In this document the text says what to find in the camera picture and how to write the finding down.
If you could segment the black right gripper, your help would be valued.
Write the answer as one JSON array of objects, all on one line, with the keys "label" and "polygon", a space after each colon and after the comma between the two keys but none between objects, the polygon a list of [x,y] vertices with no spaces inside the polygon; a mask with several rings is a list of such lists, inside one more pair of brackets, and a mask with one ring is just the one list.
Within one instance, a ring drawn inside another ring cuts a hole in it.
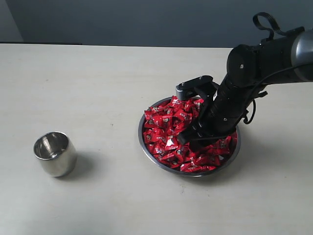
[{"label": "black right gripper", "polygon": [[226,75],[215,98],[198,118],[197,130],[181,131],[177,135],[178,142],[190,143],[192,151],[199,151],[232,134],[242,118],[253,87],[252,80],[238,80]]}]

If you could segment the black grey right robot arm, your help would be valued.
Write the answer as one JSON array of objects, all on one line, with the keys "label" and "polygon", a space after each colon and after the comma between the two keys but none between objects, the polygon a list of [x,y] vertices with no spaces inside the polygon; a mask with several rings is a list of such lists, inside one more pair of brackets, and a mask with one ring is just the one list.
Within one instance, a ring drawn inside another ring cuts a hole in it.
[{"label": "black grey right robot arm", "polygon": [[239,45],[227,58],[226,76],[221,84],[209,75],[180,83],[180,100],[200,96],[200,113],[179,133],[178,141],[197,150],[227,137],[246,117],[255,99],[266,95],[272,84],[304,83],[313,80],[313,32],[311,30],[260,43]]}]

